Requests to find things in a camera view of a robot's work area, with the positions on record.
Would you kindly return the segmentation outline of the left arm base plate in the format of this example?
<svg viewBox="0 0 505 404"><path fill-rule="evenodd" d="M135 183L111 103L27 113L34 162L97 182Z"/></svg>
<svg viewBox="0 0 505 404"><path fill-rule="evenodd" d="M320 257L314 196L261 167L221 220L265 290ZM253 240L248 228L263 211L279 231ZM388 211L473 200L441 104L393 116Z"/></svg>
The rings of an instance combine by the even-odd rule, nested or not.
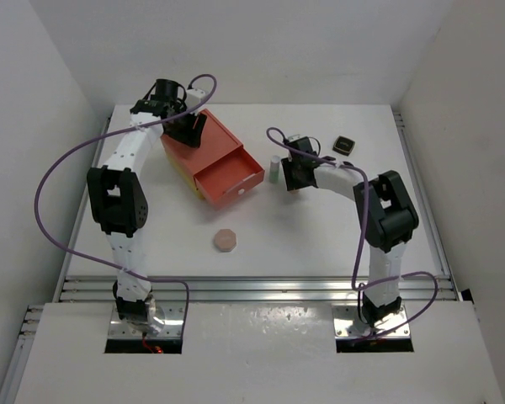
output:
<svg viewBox="0 0 505 404"><path fill-rule="evenodd" d="M116 308L109 321L108 339L141 340L146 335L149 340L178 340L182 336L184 305L168 302L156 303L155 311L148 316L147 322L120 319Z"/></svg>

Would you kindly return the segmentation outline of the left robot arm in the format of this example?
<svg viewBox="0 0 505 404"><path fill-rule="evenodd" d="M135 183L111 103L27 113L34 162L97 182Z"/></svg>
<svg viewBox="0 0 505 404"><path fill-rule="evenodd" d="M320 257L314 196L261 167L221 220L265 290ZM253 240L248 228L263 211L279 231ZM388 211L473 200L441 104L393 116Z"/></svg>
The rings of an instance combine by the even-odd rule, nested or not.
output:
<svg viewBox="0 0 505 404"><path fill-rule="evenodd" d="M153 89L130 109L130 131L105 163L87 174L92 216L105 234L118 268L113 294L119 318L143 335L160 332L163 322L142 250L141 230L149 209L141 170L162 136L199 148L206 122L199 108L207 96L192 85L156 80Z"/></svg>

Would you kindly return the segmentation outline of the coral and yellow drawer cabinet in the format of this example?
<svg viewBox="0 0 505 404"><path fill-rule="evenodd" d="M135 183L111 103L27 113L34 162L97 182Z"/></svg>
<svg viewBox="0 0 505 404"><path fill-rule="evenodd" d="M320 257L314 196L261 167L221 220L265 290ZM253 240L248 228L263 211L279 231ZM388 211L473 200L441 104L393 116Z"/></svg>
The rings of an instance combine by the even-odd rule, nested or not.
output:
<svg viewBox="0 0 505 404"><path fill-rule="evenodd" d="M217 197L209 192L215 188L202 185L200 174L207 173L208 168L241 147L242 143L208 109L199 112L198 120L204 122L198 148L186 146L169 135L163 135L161 143L174 167L214 205Z"/></svg>

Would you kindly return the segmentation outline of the pink octagonal compact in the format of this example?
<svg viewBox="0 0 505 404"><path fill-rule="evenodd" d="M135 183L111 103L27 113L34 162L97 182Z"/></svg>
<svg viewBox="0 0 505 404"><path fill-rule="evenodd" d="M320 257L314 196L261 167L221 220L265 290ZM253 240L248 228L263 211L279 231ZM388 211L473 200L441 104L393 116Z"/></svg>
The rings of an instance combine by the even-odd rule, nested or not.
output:
<svg viewBox="0 0 505 404"><path fill-rule="evenodd" d="M231 229L220 229L214 235L213 243L219 252L228 253L237 246L237 235Z"/></svg>

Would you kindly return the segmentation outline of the coral red drawer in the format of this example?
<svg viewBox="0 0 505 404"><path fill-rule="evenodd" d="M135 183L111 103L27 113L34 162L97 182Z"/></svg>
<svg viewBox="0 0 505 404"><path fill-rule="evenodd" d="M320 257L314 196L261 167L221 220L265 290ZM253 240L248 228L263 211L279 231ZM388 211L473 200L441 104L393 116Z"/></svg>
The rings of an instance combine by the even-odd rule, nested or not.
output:
<svg viewBox="0 0 505 404"><path fill-rule="evenodd" d="M264 180L263 167L242 146L194 175L200 193L215 209L231 205Z"/></svg>

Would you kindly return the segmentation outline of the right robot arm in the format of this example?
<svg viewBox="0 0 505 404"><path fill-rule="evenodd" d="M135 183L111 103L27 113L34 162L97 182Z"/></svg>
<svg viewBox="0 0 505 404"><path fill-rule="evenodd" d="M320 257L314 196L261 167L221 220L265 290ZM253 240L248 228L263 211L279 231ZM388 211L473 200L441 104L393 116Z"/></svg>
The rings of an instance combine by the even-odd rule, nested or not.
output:
<svg viewBox="0 0 505 404"><path fill-rule="evenodd" d="M307 136L284 138L282 144L289 151L282 160L289 191L313 187L355 203L361 233L352 287L361 295L359 320L373 327L401 308L402 256L419 224L405 184L393 170L369 180L350 162L320 157Z"/></svg>

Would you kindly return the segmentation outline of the green bottle white cap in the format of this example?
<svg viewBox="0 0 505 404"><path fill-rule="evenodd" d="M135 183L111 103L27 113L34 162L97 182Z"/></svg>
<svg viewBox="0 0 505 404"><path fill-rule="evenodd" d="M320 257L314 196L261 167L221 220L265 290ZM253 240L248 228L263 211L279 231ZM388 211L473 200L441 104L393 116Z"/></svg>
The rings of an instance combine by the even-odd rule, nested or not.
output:
<svg viewBox="0 0 505 404"><path fill-rule="evenodd" d="M268 180L270 183L277 183L279 181L279 169L280 169L280 157L272 156L269 164L269 176Z"/></svg>

